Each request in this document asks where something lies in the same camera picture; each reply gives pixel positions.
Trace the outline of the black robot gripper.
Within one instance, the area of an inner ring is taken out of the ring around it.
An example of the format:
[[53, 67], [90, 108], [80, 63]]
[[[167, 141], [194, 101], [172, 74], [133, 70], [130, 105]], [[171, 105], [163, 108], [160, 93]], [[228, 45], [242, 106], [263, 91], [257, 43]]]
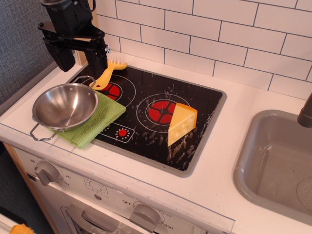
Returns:
[[[108, 45], [105, 33], [92, 24], [96, 2], [87, 0], [41, 0], [50, 21], [40, 23], [45, 46], [58, 67], [69, 71], [75, 65], [72, 50], [83, 51], [94, 78], [99, 78], [108, 67]], [[91, 39], [89, 42], [76, 38]]]

